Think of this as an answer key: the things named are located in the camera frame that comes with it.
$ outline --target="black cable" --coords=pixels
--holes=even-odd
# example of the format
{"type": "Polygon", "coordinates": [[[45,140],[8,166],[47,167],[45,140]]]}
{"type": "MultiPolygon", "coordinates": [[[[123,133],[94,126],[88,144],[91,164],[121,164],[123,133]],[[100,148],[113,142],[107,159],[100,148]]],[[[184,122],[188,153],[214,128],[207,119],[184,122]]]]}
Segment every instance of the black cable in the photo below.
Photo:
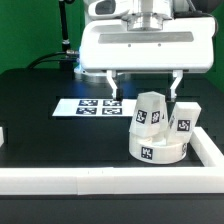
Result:
{"type": "Polygon", "coordinates": [[[41,63],[46,63],[46,62],[77,62],[76,58],[73,58],[73,59],[50,59],[50,60],[42,60],[42,61],[38,61],[36,62],[35,64],[33,64],[32,66],[30,66],[29,69],[33,69],[35,68],[37,65],[41,64],[41,63]]]}
{"type": "Polygon", "coordinates": [[[36,65],[38,65],[40,61],[42,61],[46,58],[55,57],[55,56],[58,56],[58,55],[66,55],[66,52],[62,51],[62,52],[55,52],[55,53],[52,53],[52,54],[44,55],[42,57],[37,58],[35,61],[31,62],[26,68],[27,69],[32,69],[36,65]]]}
{"type": "Polygon", "coordinates": [[[61,18],[61,31],[62,31],[62,50],[67,51],[71,48],[70,41],[68,39],[68,28],[67,28],[67,16],[65,9],[65,1],[59,0],[60,18],[61,18]]]}

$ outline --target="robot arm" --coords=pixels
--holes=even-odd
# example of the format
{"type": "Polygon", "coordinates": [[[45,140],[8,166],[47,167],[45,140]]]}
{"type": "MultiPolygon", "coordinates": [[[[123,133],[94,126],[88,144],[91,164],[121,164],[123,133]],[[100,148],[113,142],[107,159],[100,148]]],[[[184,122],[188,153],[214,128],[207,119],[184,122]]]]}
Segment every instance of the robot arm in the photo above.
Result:
{"type": "Polygon", "coordinates": [[[171,73],[167,100],[174,101],[183,73],[205,73],[213,64],[212,17],[174,18],[175,9],[195,10],[190,0],[91,1],[80,48],[80,64],[105,72],[117,99],[117,73],[171,73]]]}

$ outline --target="black tabletop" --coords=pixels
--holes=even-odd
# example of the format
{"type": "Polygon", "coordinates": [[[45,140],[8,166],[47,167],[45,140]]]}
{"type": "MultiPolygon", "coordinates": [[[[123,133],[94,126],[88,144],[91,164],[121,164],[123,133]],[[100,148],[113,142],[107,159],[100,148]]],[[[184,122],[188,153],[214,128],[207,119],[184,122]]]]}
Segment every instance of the black tabletop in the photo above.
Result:
{"type": "MultiPolygon", "coordinates": [[[[124,98],[139,93],[165,94],[169,75],[135,75],[120,78],[124,98]]],[[[223,150],[223,94],[201,75],[186,75],[177,101],[196,101],[202,107],[198,121],[223,150]]],[[[144,167],[158,166],[129,154],[130,117],[53,117],[61,98],[111,99],[107,83],[91,84],[59,70],[9,70],[0,76],[0,125],[5,144],[1,167],[144,167]]],[[[168,104],[171,113],[174,104],[168,104]]],[[[202,166],[188,146],[187,157],[172,165],[202,166]]]]}
{"type": "MultiPolygon", "coordinates": [[[[124,98],[165,94],[168,74],[119,80],[124,98]]],[[[108,84],[74,79],[56,69],[14,69],[0,76],[0,126],[5,143],[0,167],[147,167],[128,150],[131,118],[52,117],[61,98],[110,99],[108,84]]],[[[197,125],[224,152],[224,94],[203,75],[185,75],[177,101],[198,102],[197,125]]],[[[168,105],[169,114],[173,104],[168,105]]],[[[202,166],[189,146],[187,157],[166,166],[202,166]]],[[[1,223],[223,223],[222,194],[1,196],[1,223]]]]}

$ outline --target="green background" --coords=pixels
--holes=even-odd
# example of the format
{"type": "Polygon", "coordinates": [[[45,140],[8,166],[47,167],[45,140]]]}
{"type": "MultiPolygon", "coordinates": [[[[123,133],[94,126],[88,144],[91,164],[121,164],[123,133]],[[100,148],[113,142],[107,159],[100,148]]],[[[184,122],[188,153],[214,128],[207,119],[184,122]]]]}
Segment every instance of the green background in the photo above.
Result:
{"type": "MultiPolygon", "coordinates": [[[[77,50],[84,27],[83,2],[66,5],[69,39],[77,50]]],[[[214,39],[215,62],[205,76],[224,92],[224,3],[213,15],[219,23],[214,39]]],[[[24,68],[36,58],[61,51],[61,24],[57,0],[0,1],[0,74],[24,68]]]]}

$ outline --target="printed marker sheet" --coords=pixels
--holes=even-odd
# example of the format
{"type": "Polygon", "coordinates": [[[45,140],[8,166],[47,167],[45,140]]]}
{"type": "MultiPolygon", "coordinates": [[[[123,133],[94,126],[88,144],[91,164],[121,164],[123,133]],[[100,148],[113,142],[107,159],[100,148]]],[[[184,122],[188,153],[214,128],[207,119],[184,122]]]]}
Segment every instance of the printed marker sheet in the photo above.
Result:
{"type": "Polygon", "coordinates": [[[111,99],[61,99],[54,117],[132,117],[136,100],[122,102],[111,99]]]}

